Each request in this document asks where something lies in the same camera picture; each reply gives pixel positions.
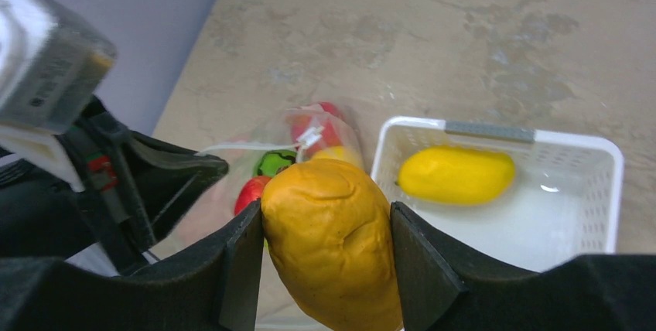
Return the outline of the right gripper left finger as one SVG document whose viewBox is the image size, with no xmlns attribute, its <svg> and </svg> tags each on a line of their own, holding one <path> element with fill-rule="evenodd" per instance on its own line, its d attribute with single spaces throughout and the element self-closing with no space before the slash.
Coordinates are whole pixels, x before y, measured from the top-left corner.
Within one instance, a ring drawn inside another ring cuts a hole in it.
<svg viewBox="0 0 656 331">
<path fill-rule="evenodd" d="M 1 262 L 3 330 L 253 330 L 263 255 L 259 203 L 131 276 L 55 258 Z"/>
</svg>

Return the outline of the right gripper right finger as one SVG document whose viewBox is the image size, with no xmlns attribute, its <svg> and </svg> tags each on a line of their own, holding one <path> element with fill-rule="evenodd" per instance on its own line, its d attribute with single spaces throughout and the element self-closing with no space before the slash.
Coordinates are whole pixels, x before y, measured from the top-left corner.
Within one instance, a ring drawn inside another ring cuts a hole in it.
<svg viewBox="0 0 656 331">
<path fill-rule="evenodd" d="M 437 230 L 405 204 L 391 232 L 407 330 L 653 330 L 655 258 L 583 254 L 538 273 Z"/>
</svg>

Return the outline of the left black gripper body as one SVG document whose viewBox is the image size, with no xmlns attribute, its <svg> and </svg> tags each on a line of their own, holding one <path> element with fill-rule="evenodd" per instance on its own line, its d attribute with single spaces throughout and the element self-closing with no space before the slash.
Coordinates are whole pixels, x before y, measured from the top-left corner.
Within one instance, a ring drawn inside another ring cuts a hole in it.
<svg viewBox="0 0 656 331">
<path fill-rule="evenodd" d="M 64 135 L 84 191 L 26 159 L 1 167 L 1 256 L 68 258 L 98 243 L 121 275 L 148 265 L 154 241 L 123 151 L 132 132 L 93 97 Z"/>
</svg>

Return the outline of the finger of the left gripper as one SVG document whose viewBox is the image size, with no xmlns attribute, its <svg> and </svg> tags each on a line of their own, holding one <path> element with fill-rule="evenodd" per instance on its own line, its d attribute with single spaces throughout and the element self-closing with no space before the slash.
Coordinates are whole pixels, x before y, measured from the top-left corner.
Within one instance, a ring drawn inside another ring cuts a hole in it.
<svg viewBox="0 0 656 331">
<path fill-rule="evenodd" d="M 128 211 L 139 247 L 165 238 L 200 196 L 229 171 L 224 159 L 200 155 L 136 131 L 125 144 L 130 172 Z"/>
</svg>

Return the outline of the red strawberry toy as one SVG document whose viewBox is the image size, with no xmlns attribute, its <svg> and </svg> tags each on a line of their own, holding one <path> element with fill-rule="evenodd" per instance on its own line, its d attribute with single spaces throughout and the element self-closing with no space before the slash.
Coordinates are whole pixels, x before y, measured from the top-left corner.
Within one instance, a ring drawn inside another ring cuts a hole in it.
<svg viewBox="0 0 656 331">
<path fill-rule="evenodd" d="M 250 203 L 259 199 L 266 184 L 271 180 L 270 176 L 255 176 L 249 179 L 241 188 L 234 204 L 234 214 L 238 215 Z"/>
</svg>

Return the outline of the green striped melon toy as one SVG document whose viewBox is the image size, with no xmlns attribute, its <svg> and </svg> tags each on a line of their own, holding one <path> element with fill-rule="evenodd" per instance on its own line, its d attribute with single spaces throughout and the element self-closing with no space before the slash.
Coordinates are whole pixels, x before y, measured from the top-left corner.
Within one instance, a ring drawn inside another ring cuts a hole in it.
<svg viewBox="0 0 656 331">
<path fill-rule="evenodd" d="M 256 163 L 253 170 L 255 176 L 275 176 L 280 168 L 289 167 L 296 162 L 296 152 L 288 149 L 266 152 Z"/>
</svg>

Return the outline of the yellow mango toy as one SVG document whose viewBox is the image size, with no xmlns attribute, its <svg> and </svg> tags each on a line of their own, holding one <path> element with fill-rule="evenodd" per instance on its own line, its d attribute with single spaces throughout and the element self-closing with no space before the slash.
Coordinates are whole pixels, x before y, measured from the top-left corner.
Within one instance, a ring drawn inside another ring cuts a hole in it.
<svg viewBox="0 0 656 331">
<path fill-rule="evenodd" d="M 406 195 L 421 200 L 473 206 L 499 198 L 516 173 L 505 153 L 438 145 L 407 158 L 396 183 Z"/>
</svg>

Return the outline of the orange-yellow potato toy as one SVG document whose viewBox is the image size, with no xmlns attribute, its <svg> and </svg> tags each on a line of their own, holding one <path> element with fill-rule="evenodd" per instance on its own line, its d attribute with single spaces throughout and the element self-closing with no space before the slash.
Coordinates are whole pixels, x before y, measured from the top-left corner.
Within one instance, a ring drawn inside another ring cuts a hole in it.
<svg viewBox="0 0 656 331">
<path fill-rule="evenodd" d="M 273 265 L 306 315 L 333 330 L 402 328 L 390 205 L 365 171 L 292 165 L 264 188 L 261 212 Z"/>
</svg>

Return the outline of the clear zip top bag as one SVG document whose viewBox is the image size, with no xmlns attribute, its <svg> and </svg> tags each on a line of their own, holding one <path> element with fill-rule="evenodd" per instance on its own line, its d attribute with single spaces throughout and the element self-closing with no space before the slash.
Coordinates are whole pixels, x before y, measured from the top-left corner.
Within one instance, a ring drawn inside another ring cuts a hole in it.
<svg viewBox="0 0 656 331">
<path fill-rule="evenodd" d="M 201 156 L 217 156 L 229 169 L 220 181 L 195 200 L 173 230 L 150 249 L 151 259 L 165 259 L 217 232 L 249 203 L 261 197 L 268 181 L 284 169 L 312 158 L 341 159 L 363 166 L 357 134 L 349 112 L 319 101 L 269 115 L 263 123 L 229 140 L 211 145 Z M 305 315 L 282 284 L 263 237 L 247 242 L 244 268 L 250 271 L 245 288 L 257 288 L 257 330 L 321 330 Z"/>
</svg>

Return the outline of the yellow pear toy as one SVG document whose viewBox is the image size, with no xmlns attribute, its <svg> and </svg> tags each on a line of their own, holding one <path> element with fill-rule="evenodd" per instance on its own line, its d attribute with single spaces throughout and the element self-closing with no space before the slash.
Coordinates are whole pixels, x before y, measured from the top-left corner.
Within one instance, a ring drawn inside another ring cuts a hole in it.
<svg viewBox="0 0 656 331">
<path fill-rule="evenodd" d="M 350 163 L 360 169 L 364 168 L 363 160 L 360 153 L 350 147 L 343 145 L 336 145 L 328 148 L 323 148 L 315 152 L 311 158 L 314 159 L 333 159 Z"/>
</svg>

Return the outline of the red apple toy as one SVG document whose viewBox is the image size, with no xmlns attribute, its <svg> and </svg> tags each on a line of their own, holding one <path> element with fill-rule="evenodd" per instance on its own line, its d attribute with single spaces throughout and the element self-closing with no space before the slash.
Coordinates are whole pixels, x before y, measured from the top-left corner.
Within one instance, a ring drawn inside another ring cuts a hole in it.
<svg viewBox="0 0 656 331">
<path fill-rule="evenodd" d="M 342 120 L 344 120 L 342 111 L 332 102 L 319 101 L 308 104 L 298 107 L 297 112 L 289 118 L 290 135 L 292 140 L 296 141 L 308 130 L 320 130 L 318 140 L 304 151 L 306 158 L 311 158 L 318 151 L 343 145 L 338 132 Z"/>
</svg>

